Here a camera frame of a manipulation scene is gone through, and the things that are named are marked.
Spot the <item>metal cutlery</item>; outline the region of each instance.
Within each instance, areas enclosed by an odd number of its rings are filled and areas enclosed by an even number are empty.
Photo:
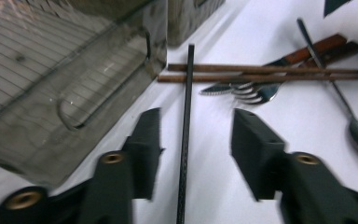
[[[347,39],[344,36],[342,36],[340,34],[336,34],[336,35],[331,35],[323,40],[316,42],[315,48],[319,52],[325,52],[329,49],[333,49],[335,47],[342,46],[346,42],[347,42]],[[303,49],[296,50],[290,54],[287,54],[274,62],[267,63],[264,66],[289,66],[289,65],[296,64],[296,63],[301,63],[301,62],[307,60],[308,58],[310,58],[310,53],[307,51],[307,48],[303,48]],[[200,94],[201,95],[222,95],[222,94],[231,93],[232,91],[234,91],[236,89],[245,88],[250,85],[252,85],[251,82],[236,83],[236,84],[219,82],[219,83],[212,85],[209,88],[206,88],[206,89],[200,91]]]
[[[352,41],[346,45],[328,50],[322,54],[321,57],[326,64],[330,64],[356,53],[358,53],[358,44]],[[308,60],[299,67],[317,67],[317,65],[314,60]],[[247,87],[239,87],[232,93],[235,95],[235,98],[243,104],[260,105],[271,101],[277,94],[281,84],[282,83],[250,84]]]
[[[325,68],[324,61],[321,59],[321,57],[318,54],[318,52],[316,51],[315,47],[312,46],[312,41],[310,40],[310,36],[307,32],[307,28],[306,28],[304,22],[301,19],[298,19],[297,23],[300,28],[301,34],[304,36],[304,39],[307,42],[308,49],[310,50],[310,53],[312,54],[312,58],[315,60],[315,62],[319,68]],[[354,114],[353,110],[351,109],[350,104],[345,99],[344,95],[342,94],[342,92],[339,89],[339,87],[337,86],[337,84],[334,81],[331,81],[330,83],[332,84],[334,90],[336,91],[337,95],[339,96],[339,99],[345,105],[347,112],[350,115],[348,129],[349,129],[349,133],[351,135],[351,139],[353,140],[352,142],[353,142],[355,148],[358,148],[358,118],[356,118],[356,115]]]

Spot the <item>black rod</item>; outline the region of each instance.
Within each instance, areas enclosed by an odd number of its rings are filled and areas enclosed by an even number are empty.
[[[193,64],[194,64],[194,45],[188,46],[187,56],[187,76],[186,76],[186,95],[185,95],[185,113],[183,119],[182,134],[182,154],[180,160],[179,174],[179,193],[178,206],[176,214],[176,224],[185,223],[185,206],[186,206],[186,179],[187,179],[187,156],[188,156],[188,139],[190,133],[190,111],[191,111],[191,90],[193,84]]]

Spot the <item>transparent bin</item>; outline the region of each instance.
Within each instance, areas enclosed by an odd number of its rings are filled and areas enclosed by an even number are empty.
[[[181,45],[225,0],[169,0],[168,44]]]
[[[165,0],[130,2],[0,6],[1,167],[58,187],[165,66]]]

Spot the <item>knife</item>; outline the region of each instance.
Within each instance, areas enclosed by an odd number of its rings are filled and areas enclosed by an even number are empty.
[[[320,40],[318,42],[315,43],[315,48],[323,53],[326,52],[327,50],[333,49],[335,47],[338,46],[342,46],[347,42],[347,39],[340,35],[340,34],[336,34],[336,35],[331,35],[329,37],[327,37],[326,39]],[[307,48],[303,48],[303,49],[299,49],[295,52],[292,52],[288,55],[285,55],[283,57],[281,57],[280,59],[271,62],[271,63],[267,63],[264,66],[288,66],[288,65],[293,65],[296,63],[301,63],[307,59],[309,59],[310,56],[310,52],[308,51]],[[231,93],[232,91],[235,90],[235,88],[245,88],[246,85],[251,85],[251,83],[243,83],[243,84],[227,84],[227,83],[216,83],[214,85],[212,85],[211,87],[208,87],[202,91],[200,91],[201,95],[222,95],[222,94],[227,94],[227,93]]]
[[[351,56],[358,53],[358,43],[356,42],[348,42],[343,46],[336,47],[334,49],[330,49],[325,53],[321,54],[321,58],[325,64],[335,63],[343,59],[350,58]],[[316,62],[310,58],[303,62],[298,67],[317,67]],[[295,76],[294,74],[287,73],[287,77]],[[263,104],[272,100],[278,92],[278,88],[281,86],[282,83],[271,84],[266,88],[262,88],[258,93],[257,97],[262,99],[260,102],[256,104]]]

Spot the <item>white table surface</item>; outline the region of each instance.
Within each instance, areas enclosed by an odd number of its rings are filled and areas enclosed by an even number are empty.
[[[301,17],[312,39],[341,33],[358,42],[358,0],[324,19],[324,0],[227,0],[181,47],[169,49],[169,63],[185,63],[195,44],[195,63],[264,64],[305,47],[297,28]],[[358,68],[358,55],[335,67]],[[358,81],[337,83],[358,116]],[[326,82],[284,83],[264,105],[242,105],[232,95],[201,96],[210,84],[194,84],[191,107],[186,223],[282,223],[278,201],[256,203],[230,156],[234,108],[256,113],[285,142],[287,152],[304,151],[324,160],[342,185],[358,191],[358,153],[347,133],[348,117]],[[56,194],[92,175],[95,159],[119,150],[139,114],[161,107],[161,146],[152,202],[134,201],[135,223],[176,220],[185,87],[154,82]],[[28,182],[0,169],[0,202]]]

